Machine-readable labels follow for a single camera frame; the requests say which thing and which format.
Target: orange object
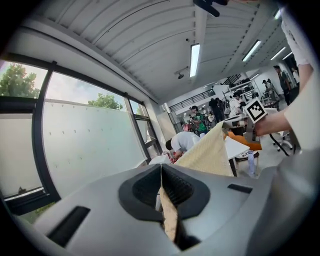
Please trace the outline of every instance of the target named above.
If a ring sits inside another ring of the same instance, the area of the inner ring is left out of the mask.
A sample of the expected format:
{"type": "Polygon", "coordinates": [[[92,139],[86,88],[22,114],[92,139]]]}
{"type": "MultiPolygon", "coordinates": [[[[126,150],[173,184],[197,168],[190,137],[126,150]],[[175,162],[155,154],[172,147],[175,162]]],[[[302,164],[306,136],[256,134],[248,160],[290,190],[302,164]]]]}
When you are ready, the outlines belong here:
{"type": "Polygon", "coordinates": [[[250,147],[250,150],[252,150],[252,151],[262,150],[260,143],[249,143],[248,141],[246,141],[245,137],[240,136],[240,135],[235,135],[232,131],[228,131],[228,136],[231,139],[233,139],[243,145],[250,147]]]}

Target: green shirt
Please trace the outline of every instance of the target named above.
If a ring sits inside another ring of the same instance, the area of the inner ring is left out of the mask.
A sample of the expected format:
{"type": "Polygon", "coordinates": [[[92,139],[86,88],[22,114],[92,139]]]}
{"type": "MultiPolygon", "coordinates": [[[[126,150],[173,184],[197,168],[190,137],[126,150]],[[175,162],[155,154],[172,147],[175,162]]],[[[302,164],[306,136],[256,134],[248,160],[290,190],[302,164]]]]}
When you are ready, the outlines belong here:
{"type": "Polygon", "coordinates": [[[198,124],[198,131],[199,132],[205,132],[207,131],[207,127],[205,126],[204,122],[205,122],[205,118],[204,115],[201,114],[200,112],[195,113],[195,116],[193,118],[195,121],[200,121],[200,123],[198,124]]]}

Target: beige fabric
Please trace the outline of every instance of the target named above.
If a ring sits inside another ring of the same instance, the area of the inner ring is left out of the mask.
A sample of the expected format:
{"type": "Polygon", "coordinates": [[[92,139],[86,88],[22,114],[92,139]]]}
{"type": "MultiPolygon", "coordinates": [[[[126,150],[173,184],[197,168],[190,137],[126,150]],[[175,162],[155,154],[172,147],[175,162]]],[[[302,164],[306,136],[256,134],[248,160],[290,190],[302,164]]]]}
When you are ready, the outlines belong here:
{"type": "MultiPolygon", "coordinates": [[[[225,148],[223,123],[223,121],[219,122],[175,164],[200,172],[233,176],[225,148]]],[[[177,210],[162,187],[160,188],[160,199],[165,218],[164,230],[173,241],[176,235],[177,210]]]]}

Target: window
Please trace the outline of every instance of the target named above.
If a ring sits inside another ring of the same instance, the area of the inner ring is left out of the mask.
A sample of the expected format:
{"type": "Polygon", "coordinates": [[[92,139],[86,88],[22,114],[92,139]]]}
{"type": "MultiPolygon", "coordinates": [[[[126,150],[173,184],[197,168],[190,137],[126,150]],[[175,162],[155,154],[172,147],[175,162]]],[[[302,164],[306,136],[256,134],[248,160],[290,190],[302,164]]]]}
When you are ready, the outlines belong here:
{"type": "Polygon", "coordinates": [[[152,145],[152,146],[148,147],[147,150],[149,152],[151,159],[154,159],[155,157],[160,156],[160,153],[159,153],[156,145],[152,145]]]}
{"type": "Polygon", "coordinates": [[[3,61],[0,67],[0,96],[37,99],[47,70],[3,61]]]}
{"type": "Polygon", "coordinates": [[[136,103],[131,99],[130,99],[130,104],[131,104],[132,111],[135,115],[140,115],[145,117],[147,116],[147,113],[145,113],[145,110],[142,105],[140,105],[139,103],[136,103]]]}
{"type": "Polygon", "coordinates": [[[150,141],[156,139],[156,137],[150,127],[149,121],[137,119],[136,122],[139,126],[139,130],[142,135],[144,143],[147,143],[147,142],[150,142],[150,141]]]}
{"type": "Polygon", "coordinates": [[[0,114],[0,188],[5,199],[42,187],[31,127],[32,114],[0,114]]]}
{"type": "Polygon", "coordinates": [[[46,102],[58,100],[126,111],[122,96],[56,72],[52,74],[45,98],[46,102]]]}
{"type": "Polygon", "coordinates": [[[61,198],[145,161],[122,96],[54,72],[45,97],[44,153],[61,198]]]}
{"type": "Polygon", "coordinates": [[[48,210],[54,204],[55,204],[54,202],[49,203],[43,207],[40,207],[38,209],[35,209],[33,211],[30,211],[28,213],[21,215],[20,218],[25,219],[30,224],[33,224],[46,210],[48,210]]]}

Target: frosted glass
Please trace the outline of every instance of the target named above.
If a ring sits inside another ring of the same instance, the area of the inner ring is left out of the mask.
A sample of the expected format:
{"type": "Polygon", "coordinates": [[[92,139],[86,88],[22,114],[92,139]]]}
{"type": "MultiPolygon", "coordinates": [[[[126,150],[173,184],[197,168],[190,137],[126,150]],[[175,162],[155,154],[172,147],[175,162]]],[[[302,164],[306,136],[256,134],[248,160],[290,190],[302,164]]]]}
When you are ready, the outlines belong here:
{"type": "Polygon", "coordinates": [[[32,148],[32,114],[0,114],[0,188],[4,197],[42,187],[32,148]]]}
{"type": "Polygon", "coordinates": [[[50,101],[44,103],[43,143],[62,198],[145,160],[127,112],[50,101]]]}

